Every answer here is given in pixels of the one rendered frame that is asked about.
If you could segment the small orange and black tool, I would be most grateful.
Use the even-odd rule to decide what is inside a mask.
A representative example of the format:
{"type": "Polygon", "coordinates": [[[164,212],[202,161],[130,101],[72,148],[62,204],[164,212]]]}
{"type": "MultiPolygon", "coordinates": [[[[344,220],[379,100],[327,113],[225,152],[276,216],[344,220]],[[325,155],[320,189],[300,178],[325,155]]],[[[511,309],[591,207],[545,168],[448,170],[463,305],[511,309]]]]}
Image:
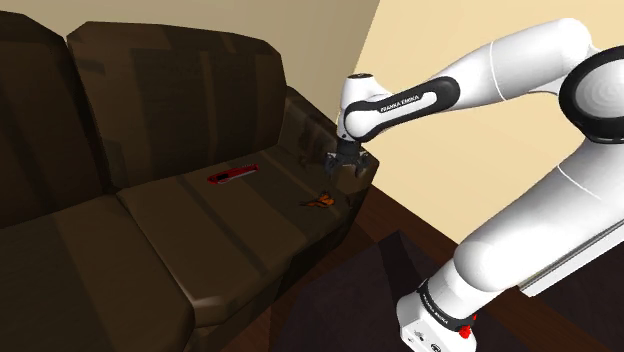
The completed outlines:
{"type": "Polygon", "coordinates": [[[322,191],[316,198],[308,201],[301,201],[300,206],[329,208],[335,204],[334,198],[328,191],[322,191]]]}

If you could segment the dark brown sofa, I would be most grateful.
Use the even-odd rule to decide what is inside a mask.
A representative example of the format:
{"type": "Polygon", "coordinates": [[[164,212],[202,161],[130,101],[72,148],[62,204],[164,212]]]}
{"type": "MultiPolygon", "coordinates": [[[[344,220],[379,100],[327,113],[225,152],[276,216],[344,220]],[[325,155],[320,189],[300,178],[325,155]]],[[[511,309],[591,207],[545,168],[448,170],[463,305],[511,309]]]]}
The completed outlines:
{"type": "Polygon", "coordinates": [[[0,352],[220,352],[349,231],[337,141],[263,40],[0,11],[0,352]]]}

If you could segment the red and black remote control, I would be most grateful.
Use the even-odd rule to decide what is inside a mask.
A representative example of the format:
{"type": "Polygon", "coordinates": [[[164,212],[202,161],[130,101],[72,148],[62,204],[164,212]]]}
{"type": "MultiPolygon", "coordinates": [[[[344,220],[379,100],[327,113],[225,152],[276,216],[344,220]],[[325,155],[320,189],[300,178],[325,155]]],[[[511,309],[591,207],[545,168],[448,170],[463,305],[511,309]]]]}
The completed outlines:
{"type": "Polygon", "coordinates": [[[213,174],[207,178],[207,181],[214,185],[225,184],[233,179],[255,173],[258,170],[259,166],[257,164],[244,165],[213,174]]]}

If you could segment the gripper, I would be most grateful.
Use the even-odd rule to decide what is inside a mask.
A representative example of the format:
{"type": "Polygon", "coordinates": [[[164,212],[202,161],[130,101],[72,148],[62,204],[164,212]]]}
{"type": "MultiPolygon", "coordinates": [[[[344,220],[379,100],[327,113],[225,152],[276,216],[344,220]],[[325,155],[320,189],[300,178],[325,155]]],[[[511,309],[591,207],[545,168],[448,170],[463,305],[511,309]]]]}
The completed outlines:
{"type": "Polygon", "coordinates": [[[324,157],[324,170],[331,177],[341,164],[355,164],[354,176],[360,178],[369,166],[369,154],[360,154],[360,143],[339,139],[336,152],[328,152],[324,157]]]}

